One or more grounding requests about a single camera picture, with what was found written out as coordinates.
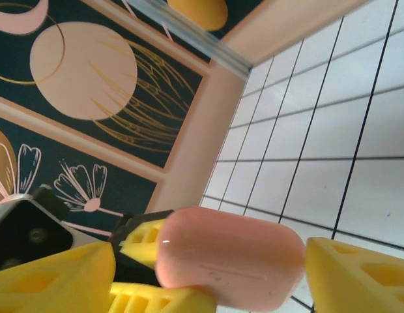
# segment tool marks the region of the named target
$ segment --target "tile grout line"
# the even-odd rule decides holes
[[[266,75],[266,77],[265,77],[265,81],[264,81],[264,83],[263,83],[263,86],[266,84],[267,76],[268,76],[268,74],[270,73],[270,69],[272,68],[273,63],[274,63],[274,57],[273,57],[272,62],[270,63],[270,66],[269,66],[269,68],[268,68],[267,75]],[[255,110],[257,109],[257,106],[258,106],[258,104],[259,104],[259,102],[260,102],[261,93],[263,93],[263,90],[260,91],[260,95],[259,95],[259,98],[257,99],[257,103],[255,104],[254,112],[253,112],[252,118],[250,119],[250,122],[251,122],[251,121],[253,120],[253,118],[254,118]],[[244,142],[246,141],[247,134],[248,134],[248,131],[249,131],[249,130],[250,130],[250,125],[248,125],[248,127],[247,127],[247,131],[246,131],[246,133],[245,133],[245,135],[244,135],[244,139],[242,140],[241,147],[240,147],[240,149],[238,150],[237,159],[238,159],[238,157],[239,157],[240,154],[241,154],[242,147],[244,146]],[[219,207],[218,207],[218,211],[221,209],[222,201],[223,201],[224,198],[225,198],[225,195],[226,195],[227,190],[228,190],[229,183],[231,182],[231,179],[233,178],[233,174],[234,174],[234,171],[235,171],[236,166],[237,166],[237,162],[234,163],[233,169],[231,170],[231,174],[230,174],[230,176],[229,176],[227,185],[225,186],[224,193],[222,194],[222,200],[221,200],[221,203],[220,203],[220,205],[219,205]]]
[[[204,197],[208,198],[208,199],[218,201],[218,202],[221,201],[220,198],[212,197],[212,196],[209,196],[209,195],[204,195]],[[223,202],[231,204],[231,205],[235,205],[236,207],[244,207],[244,208],[246,207],[244,204],[237,203],[237,202],[232,202],[232,201],[228,201],[228,200],[223,200]],[[268,211],[258,209],[258,208],[255,208],[255,207],[247,206],[247,209],[251,210],[251,211],[263,213],[263,214],[266,214],[266,215],[274,216],[274,217],[279,217],[280,216],[280,214],[278,214],[278,213],[268,212]],[[290,217],[290,216],[287,216],[287,215],[283,216],[283,218],[286,219],[286,220],[291,220],[293,222],[300,223],[300,224],[316,227],[316,228],[319,228],[319,229],[322,229],[322,230],[334,231],[334,229],[329,227],[329,226],[316,224],[316,223],[313,223],[313,222],[309,222],[307,220],[301,220],[299,218],[294,218],[294,217]],[[370,237],[366,237],[366,236],[362,236],[362,235],[359,235],[359,234],[351,233],[349,231],[337,230],[337,233],[340,233],[342,235],[346,235],[346,236],[349,236],[349,237],[354,237],[354,238],[357,238],[357,239],[361,239],[361,240],[364,240],[364,241],[368,241],[368,242],[371,242],[371,243],[376,243],[378,245],[387,246],[388,248],[394,248],[396,250],[404,251],[404,246],[395,245],[393,243],[387,243],[386,241],[380,241],[378,239],[373,239],[373,238],[370,238]]]
[[[307,305],[304,301],[296,298],[294,295],[291,296],[291,299],[296,302],[298,305],[303,306],[304,308],[307,308],[308,310],[311,310],[312,307]]]
[[[293,68],[292,68],[292,71],[291,71],[292,74],[293,74],[293,72],[295,71],[296,64],[297,64],[298,59],[299,59],[300,51],[302,51],[302,46],[303,46],[303,44],[304,44],[304,41],[302,40],[302,42],[300,43],[300,46],[299,46],[298,54],[297,54],[296,59],[295,59],[295,63],[293,64]],[[257,174],[256,174],[256,176],[255,176],[255,179],[254,179],[254,182],[253,182],[253,185],[252,185],[252,189],[250,190],[250,194],[249,194],[248,199],[247,199],[246,207],[244,208],[244,212],[243,212],[243,214],[242,214],[243,216],[246,214],[247,206],[248,206],[248,204],[250,203],[250,200],[251,200],[251,197],[252,197],[254,188],[255,188],[255,184],[256,184],[256,182],[257,182],[257,179],[259,178],[259,174],[260,174],[261,168],[262,168],[262,166],[263,166],[263,160],[264,160],[265,157],[266,157],[267,149],[268,149],[268,147],[269,147],[269,145],[270,145],[270,141],[271,141],[271,139],[272,139],[274,129],[276,128],[276,123],[277,123],[277,121],[278,121],[278,117],[279,117],[279,114],[280,114],[280,112],[281,112],[281,108],[283,107],[283,104],[284,104],[284,102],[285,102],[286,94],[287,94],[287,91],[289,90],[290,84],[291,84],[291,78],[289,78],[289,82],[287,83],[285,93],[283,94],[283,98],[282,98],[281,103],[280,103],[280,107],[279,107],[279,111],[278,111],[278,116],[277,116],[277,118],[276,118],[276,120],[275,120],[275,122],[274,122],[274,124],[273,124],[272,130],[271,130],[271,133],[270,133],[270,136],[268,137],[267,145],[266,145],[266,147],[265,147],[265,152],[263,153],[263,158],[262,158],[262,161],[261,161],[261,163],[260,163],[260,166],[259,166],[259,169],[258,169],[258,171],[257,171]]]
[[[315,112],[316,112],[316,109],[317,109],[317,107],[318,107],[319,99],[320,99],[320,97],[321,97],[322,90],[324,89],[324,84],[325,84],[326,76],[327,76],[327,74],[328,74],[328,71],[329,71],[329,68],[330,68],[330,65],[331,65],[331,62],[332,62],[332,56],[333,56],[333,54],[334,54],[335,47],[336,47],[336,45],[337,45],[337,41],[338,41],[339,34],[341,33],[341,28],[343,27],[343,21],[344,21],[344,17],[342,17],[341,22],[339,23],[338,32],[337,32],[337,35],[336,35],[336,37],[335,37],[334,44],[333,44],[333,46],[332,46],[332,50],[331,50],[331,54],[330,54],[330,59],[329,59],[329,61],[328,61],[328,64],[326,65],[324,77],[323,77],[323,80],[322,80],[322,83],[321,83],[321,87],[320,87],[319,92],[318,92],[318,96],[317,96],[317,100],[316,100],[316,103],[315,103],[315,107],[314,107],[314,109],[313,109],[313,111],[312,111],[312,115],[311,115],[311,118],[310,118],[310,121],[309,121],[308,129],[306,130],[306,133],[305,133],[305,139],[304,139],[304,142],[303,142],[303,144],[302,144],[302,148],[300,149],[300,152],[299,152],[299,158],[298,158],[298,160],[297,160],[297,162],[296,162],[295,171],[293,172],[293,176],[292,176],[291,182],[290,182],[290,184],[289,184],[289,189],[288,189],[287,194],[286,194],[285,202],[283,203],[283,208],[281,209],[281,213],[280,213],[280,217],[279,217],[279,223],[281,222],[281,218],[282,218],[282,216],[283,216],[283,214],[284,214],[284,212],[285,212],[286,205],[287,205],[287,201],[289,200],[289,196],[290,196],[290,193],[291,193],[291,191],[292,191],[293,183],[295,182],[295,177],[296,177],[297,171],[298,171],[298,169],[299,169],[300,160],[301,160],[301,158],[302,158],[302,154],[303,154],[303,152],[304,152],[304,149],[305,149],[305,146],[306,146],[306,142],[307,142],[307,140],[308,140],[308,135],[309,135],[309,132],[310,132],[310,130],[311,130],[311,126],[312,126],[312,123],[313,123],[313,118],[315,117]]]
[[[383,160],[404,160],[404,155],[381,155],[381,156],[358,156],[356,157],[358,161],[383,161]],[[298,158],[265,158],[264,160],[260,158],[247,158],[242,160],[218,160],[217,163],[232,163],[232,162],[296,162]],[[330,157],[317,157],[317,158],[300,158],[304,162],[325,162],[325,161],[352,161],[353,156],[330,156]]]
[[[387,47],[387,44],[388,44],[389,34],[390,34],[390,30],[392,29],[392,25],[393,25],[393,21],[394,21],[394,17],[395,17],[395,14],[396,14],[396,8],[397,8],[398,3],[399,3],[399,0],[396,0],[395,5],[393,7],[392,17],[390,18],[390,23],[389,23],[389,26],[388,26],[388,29],[387,29],[387,32],[386,32],[386,38],[385,38],[384,43],[383,43],[383,47],[382,47],[382,51],[381,51],[380,59],[379,59],[379,64],[377,65],[377,70],[376,70],[376,73],[375,73],[373,86],[371,88],[370,98],[369,98],[369,101],[368,101],[366,112],[364,114],[362,127],[360,129],[360,135],[358,136],[358,139],[357,139],[356,149],[354,151],[353,160],[351,161],[350,171],[349,171],[349,174],[348,174],[348,177],[347,177],[347,181],[345,183],[345,188],[344,188],[343,196],[341,198],[341,203],[339,205],[338,214],[337,214],[337,218],[336,218],[336,221],[335,221],[334,231],[332,232],[331,239],[334,239],[335,235],[337,234],[338,224],[339,224],[339,221],[341,219],[341,214],[342,214],[342,211],[343,211],[345,199],[347,197],[349,185],[350,185],[350,182],[351,182],[351,177],[353,176],[354,166],[355,166],[356,161],[357,161],[358,150],[360,149],[360,144],[361,144],[361,141],[362,141],[362,138],[363,138],[364,129],[366,127],[366,122],[367,122],[367,118],[368,118],[368,115],[369,115],[369,112],[370,112],[371,103],[373,102],[374,92],[375,92],[376,85],[377,85],[377,78],[379,77],[379,74],[380,74],[380,69],[381,69],[381,66],[382,66],[384,53],[386,51],[386,47]]]
[[[375,91],[374,95],[379,96],[379,95],[383,95],[385,93],[391,93],[393,91],[400,91],[402,89],[404,89],[404,84],[399,85],[399,86],[395,86],[395,87],[382,89],[382,90],[379,90],[379,91]],[[320,109],[323,109],[323,108],[328,108],[328,107],[331,107],[331,106],[340,105],[340,104],[345,104],[345,103],[350,102],[350,101],[360,100],[360,99],[367,98],[367,97],[370,97],[370,93],[364,93],[364,94],[361,94],[361,95],[357,95],[355,97],[344,98],[342,100],[337,100],[337,101],[329,102],[329,103],[326,103],[326,104],[321,104],[321,105],[319,105],[317,107],[317,110],[320,110]],[[292,116],[292,115],[296,115],[296,114],[300,114],[300,113],[305,113],[305,112],[312,111],[312,110],[313,110],[313,108],[304,108],[304,109],[301,109],[301,110],[281,114],[280,118],[287,117],[287,116]],[[271,121],[273,119],[276,119],[276,116],[266,117],[264,119],[259,119],[259,120],[253,121],[252,124],[258,124],[258,123],[262,123],[262,122],[267,122],[267,121]],[[241,128],[241,127],[245,127],[247,125],[248,125],[248,123],[243,123],[243,124],[232,126],[232,127],[230,127],[230,129]]]
[[[394,32],[392,32],[392,34],[391,34],[390,36],[393,37],[393,36],[399,35],[399,34],[401,34],[401,33],[403,33],[403,32],[404,32],[404,26],[401,27],[401,28],[399,28],[399,29],[396,29]],[[339,54],[339,55],[336,55],[335,57],[333,57],[332,60],[335,61],[335,60],[341,59],[342,57],[346,57],[346,56],[349,55],[349,54],[352,54],[352,53],[357,52],[357,51],[359,51],[359,50],[361,50],[361,49],[367,48],[368,46],[371,46],[372,44],[376,44],[376,43],[378,43],[378,42],[380,42],[380,41],[382,41],[382,40],[384,40],[384,39],[385,39],[385,36],[384,36],[384,35],[383,35],[383,36],[379,36],[379,37],[377,37],[377,38],[375,38],[375,39],[373,39],[373,40],[370,40],[369,42],[367,42],[367,43],[365,43],[365,44],[362,44],[362,45],[360,45],[360,46],[357,46],[357,47],[355,47],[355,48],[353,48],[353,49],[350,49],[350,50],[348,50],[348,51],[346,51],[346,52],[343,52],[343,53],[341,53],[341,54]],[[302,74],[305,74],[305,73],[307,73],[307,72],[309,72],[309,71],[311,71],[311,70],[315,70],[316,68],[321,67],[321,66],[327,64],[328,61],[329,61],[329,60],[321,61],[321,62],[319,62],[319,63],[316,63],[315,65],[312,65],[312,66],[310,66],[310,67],[307,67],[307,68],[305,68],[304,70],[301,70],[301,71],[299,71],[299,72],[297,72],[297,73],[294,73],[293,77],[297,77],[297,76],[302,75]],[[275,82],[273,82],[273,83],[270,83],[270,84],[266,85],[264,88],[267,89],[267,88],[273,87],[273,86],[275,86],[275,85],[278,85],[279,83],[283,83],[285,80],[288,80],[289,78],[290,78],[290,76],[285,77],[285,78],[282,78],[282,79],[280,79],[280,80],[277,80],[277,81],[275,81]],[[243,95],[241,98],[245,98],[245,97],[251,96],[251,95],[253,95],[253,94],[255,94],[255,93],[260,92],[260,90],[261,90],[261,88],[258,88],[258,89],[256,89],[256,90],[250,91],[249,93],[246,93],[245,95]]]

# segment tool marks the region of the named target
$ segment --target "white tile wall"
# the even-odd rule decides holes
[[[299,49],[300,43],[295,44],[293,47],[274,57],[272,67],[267,76],[266,85],[279,82],[291,75]]]
[[[266,158],[298,158],[311,116],[312,111],[306,111],[279,118],[268,145]]]
[[[258,91],[241,98],[240,104],[238,105],[238,110],[235,112],[234,119],[231,124],[232,127],[246,124],[251,121],[254,109],[259,101],[260,93],[261,92]]]
[[[218,160],[236,160],[247,131],[248,125],[230,129]]]
[[[274,121],[251,124],[238,159],[262,159],[267,148],[268,139],[272,132]]]
[[[263,88],[266,82],[268,70],[270,69],[270,64],[272,64],[272,59],[260,64],[258,67],[253,68],[246,83],[246,88],[243,95],[247,95]]]
[[[373,0],[344,17],[334,55],[386,36],[394,4],[393,0]]]
[[[289,79],[263,89],[253,116],[253,121],[270,119],[278,115],[288,83]]]
[[[350,168],[350,160],[300,161],[285,216],[333,228]]]
[[[237,162],[224,199],[236,203],[247,203],[259,167],[260,162]]]
[[[330,59],[340,23],[336,21],[304,40],[294,74]]]
[[[331,62],[319,104],[370,94],[382,47],[379,41]]]
[[[395,3],[370,1],[253,70],[202,204],[404,258],[404,0],[382,58]],[[311,306],[304,279],[277,312]]]
[[[365,97],[316,110],[302,157],[353,157],[368,102]]]
[[[389,38],[376,90],[404,85],[404,32]]]

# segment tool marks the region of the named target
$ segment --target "white tile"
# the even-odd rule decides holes
[[[251,121],[259,97],[260,91],[241,98],[231,126],[238,126]]]
[[[273,119],[250,125],[239,160],[261,160],[264,157],[275,121]]]
[[[270,64],[272,64],[272,59],[265,61],[258,67],[252,69],[250,76],[248,77],[248,81],[246,83],[246,88],[242,93],[243,95],[246,95],[248,93],[251,93],[252,91],[263,88],[266,81],[268,70],[270,68]]]
[[[335,226],[351,161],[301,161],[284,215]]]
[[[296,57],[298,56],[300,43],[295,44],[291,48],[279,53],[274,57],[272,67],[267,76],[266,85],[276,83],[284,78],[289,78],[293,67],[295,66]]]
[[[218,160],[236,160],[241,150],[242,142],[247,133],[248,125],[232,128],[228,131]]]
[[[379,245],[377,243],[372,243],[367,240],[359,239],[356,237],[351,237],[348,235],[344,235],[341,233],[337,233],[334,238],[336,241],[340,241],[342,243],[348,243],[349,245],[359,246],[361,248],[365,248],[368,250],[380,252],[383,254],[387,254],[389,256],[394,256],[395,258],[404,259],[404,251],[399,249],[390,248],[388,246]]]
[[[199,204],[201,207],[206,207],[207,209],[218,210],[220,207],[221,201],[203,197],[201,203]]]
[[[263,90],[260,101],[254,112],[253,121],[277,116],[288,83],[289,80],[285,80],[284,82],[277,83]]]
[[[264,162],[249,206],[280,214],[295,172],[296,162]]]
[[[263,212],[259,212],[259,211],[251,210],[251,209],[247,209],[246,214],[244,214],[244,216],[256,218],[258,220],[267,220],[269,222],[275,222],[275,223],[279,222],[278,216],[274,216],[271,214],[267,214],[267,213],[263,213]]]
[[[344,17],[334,56],[386,36],[395,1],[374,0]]]
[[[234,205],[226,202],[222,202],[220,206],[220,211],[227,212],[227,213],[233,213],[237,215],[242,215],[244,213],[244,208],[239,205]]]
[[[296,62],[295,74],[330,59],[340,20],[304,40]]]
[[[383,56],[376,91],[404,85],[404,32],[391,36]]]
[[[220,198],[224,195],[228,180],[231,177],[235,163],[219,162],[216,163],[214,171],[209,181],[208,188],[205,191],[207,196]]]
[[[319,104],[370,94],[383,42],[350,53],[330,63]]]
[[[280,114],[315,107],[326,66],[321,65],[292,78]]]
[[[218,306],[216,313],[248,313],[248,311],[238,310],[236,308],[227,308],[225,306]]]
[[[277,310],[271,311],[269,313],[310,313],[311,311],[304,308],[302,305],[298,304],[292,299],[288,299],[287,302],[279,307]]]
[[[369,98],[318,108],[302,158],[352,157]]]
[[[404,0],[399,0],[391,31],[397,31],[402,28],[404,28]]]
[[[298,158],[312,111],[280,117],[270,139],[266,159]]]
[[[404,156],[404,89],[373,97],[358,156]]]
[[[404,246],[404,160],[358,160],[340,230]]]
[[[281,224],[286,225],[290,227],[292,230],[296,231],[299,237],[303,240],[303,242],[306,244],[306,241],[310,237],[325,237],[325,238],[331,238],[332,236],[332,231],[328,230],[323,230],[321,228],[317,228],[314,226],[310,225],[305,225],[302,223],[298,222],[293,222],[291,220],[287,220],[283,218],[281,220]],[[307,305],[312,305],[312,296],[311,296],[311,291],[309,289],[308,281],[306,277],[302,279],[302,281],[299,284],[299,287],[295,290],[293,295],[306,303]]]
[[[224,199],[246,205],[260,162],[237,162]]]

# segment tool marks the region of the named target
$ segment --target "beige wall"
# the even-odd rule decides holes
[[[199,87],[149,211],[198,205],[237,108],[245,80],[213,63]]]
[[[264,0],[223,41],[258,65],[368,0]]]

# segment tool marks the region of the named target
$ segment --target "pink object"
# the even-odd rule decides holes
[[[160,284],[200,289],[219,305],[275,310],[304,276],[304,243],[281,224],[187,207],[166,219],[158,240]]]
[[[40,0],[30,11],[11,14],[0,11],[0,31],[13,35],[25,35],[37,30],[44,22],[48,0]]]

